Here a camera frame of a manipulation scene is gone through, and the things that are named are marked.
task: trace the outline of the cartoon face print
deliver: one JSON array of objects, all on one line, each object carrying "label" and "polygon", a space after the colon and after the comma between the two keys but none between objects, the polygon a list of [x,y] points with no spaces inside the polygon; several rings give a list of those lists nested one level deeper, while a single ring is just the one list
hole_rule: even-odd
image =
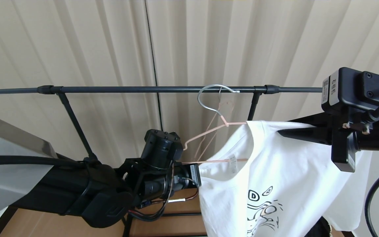
[{"label": "cartoon face print", "polygon": [[283,211],[283,205],[278,200],[265,200],[273,191],[273,186],[264,191],[261,196],[254,190],[248,191],[247,237],[254,236],[257,229],[266,226],[276,230],[279,228],[279,213]]}]

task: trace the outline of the black fabric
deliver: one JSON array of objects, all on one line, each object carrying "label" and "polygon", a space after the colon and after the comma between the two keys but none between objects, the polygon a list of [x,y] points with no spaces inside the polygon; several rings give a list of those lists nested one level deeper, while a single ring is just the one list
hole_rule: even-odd
[{"label": "black fabric", "polygon": [[305,237],[329,237],[330,231],[330,225],[321,217]]}]

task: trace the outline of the clothing label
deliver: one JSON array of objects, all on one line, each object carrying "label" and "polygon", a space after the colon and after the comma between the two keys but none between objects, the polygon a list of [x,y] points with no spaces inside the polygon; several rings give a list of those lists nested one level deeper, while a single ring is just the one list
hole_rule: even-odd
[{"label": "clothing label", "polygon": [[198,179],[197,179],[197,172],[195,170],[196,169],[195,165],[190,165],[189,169],[191,170],[191,179],[194,180],[197,186],[199,186]]},{"label": "clothing label", "polygon": [[322,94],[321,94],[321,104],[324,104],[325,102],[328,101],[328,80],[330,77],[326,78],[322,82]]},{"label": "clothing label", "polygon": [[339,102],[339,71],[330,76],[330,93],[328,96],[328,103],[335,105]]},{"label": "clothing label", "polygon": [[229,165],[230,165],[230,172],[232,172],[232,174],[235,174],[236,172],[238,172],[238,160],[236,159],[235,155],[232,155],[229,158]]}]

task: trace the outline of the clothing rack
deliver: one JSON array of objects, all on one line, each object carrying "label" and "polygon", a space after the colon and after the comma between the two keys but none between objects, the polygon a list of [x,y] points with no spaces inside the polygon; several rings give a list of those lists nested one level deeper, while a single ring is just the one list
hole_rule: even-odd
[{"label": "clothing rack", "polygon": [[[14,89],[0,89],[0,94],[14,94],[14,93],[42,93],[42,94],[56,94],[61,100],[65,110],[68,113],[78,135],[91,159],[97,159],[96,155],[92,152],[90,145],[84,136],[84,132],[78,123],[77,118],[69,104],[68,98],[65,93],[198,93],[203,87],[55,87],[51,85],[35,87],[35,88],[14,88]],[[239,93],[252,93],[251,107],[248,113],[247,120],[252,120],[258,104],[259,97],[262,94],[274,93],[321,93],[321,87],[279,87],[275,85],[265,86],[252,86],[252,87],[230,87],[232,90],[238,90]],[[205,89],[206,93],[230,93],[228,90],[221,90],[220,87],[211,87]],[[201,213],[166,213],[162,217],[170,216],[201,216]],[[125,226],[122,237],[129,237],[133,218],[127,215],[127,218],[122,218]],[[179,235],[174,237],[195,237],[206,236],[204,235]]]}]

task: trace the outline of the white t-shirt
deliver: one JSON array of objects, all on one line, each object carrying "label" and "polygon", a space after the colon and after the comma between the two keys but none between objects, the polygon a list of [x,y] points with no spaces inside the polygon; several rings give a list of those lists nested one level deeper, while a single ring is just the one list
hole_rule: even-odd
[{"label": "white t-shirt", "polygon": [[310,125],[247,123],[210,158],[232,161],[200,165],[209,237],[304,237],[322,216],[337,230],[359,225],[372,152],[356,153],[355,173],[341,172],[331,146],[277,133]]}]

